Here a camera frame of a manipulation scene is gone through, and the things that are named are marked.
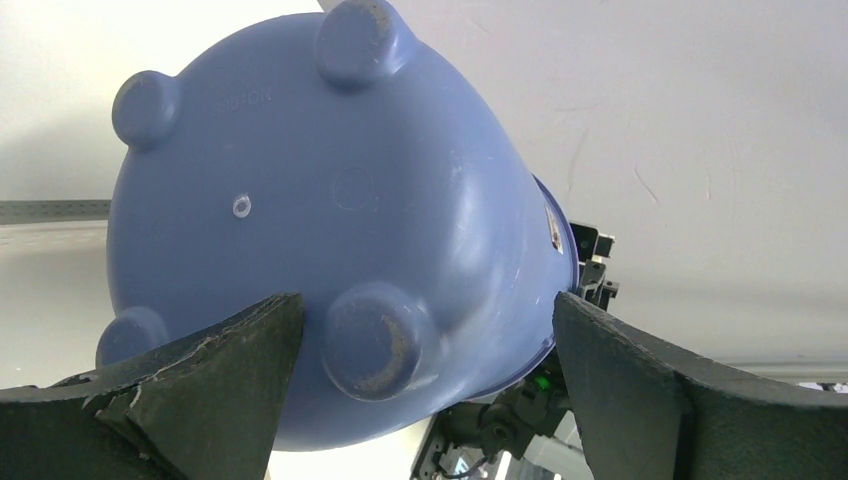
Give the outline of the blue plastic bucket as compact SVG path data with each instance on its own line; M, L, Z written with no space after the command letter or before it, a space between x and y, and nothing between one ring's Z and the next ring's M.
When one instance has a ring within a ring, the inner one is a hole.
M275 440L325 450L496 393L551 352L568 221L385 1L291 14L125 81L98 365L280 292L305 309Z

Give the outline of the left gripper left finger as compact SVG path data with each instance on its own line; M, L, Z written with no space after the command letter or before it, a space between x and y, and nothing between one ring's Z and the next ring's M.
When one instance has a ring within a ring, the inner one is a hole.
M1 393L5 479L261 479L301 346L277 294L145 354Z

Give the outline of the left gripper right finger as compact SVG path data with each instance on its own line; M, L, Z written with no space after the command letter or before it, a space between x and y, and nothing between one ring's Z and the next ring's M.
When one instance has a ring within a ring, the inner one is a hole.
M845 395L729 367L571 293L552 322L595 478L846 477Z

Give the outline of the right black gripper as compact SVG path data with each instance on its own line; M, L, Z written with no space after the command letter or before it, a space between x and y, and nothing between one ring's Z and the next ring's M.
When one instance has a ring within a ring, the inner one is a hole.
M495 396L435 415L411 468L414 479L485 479L507 472L507 454L525 467L519 479L588 479L576 422L555 351Z

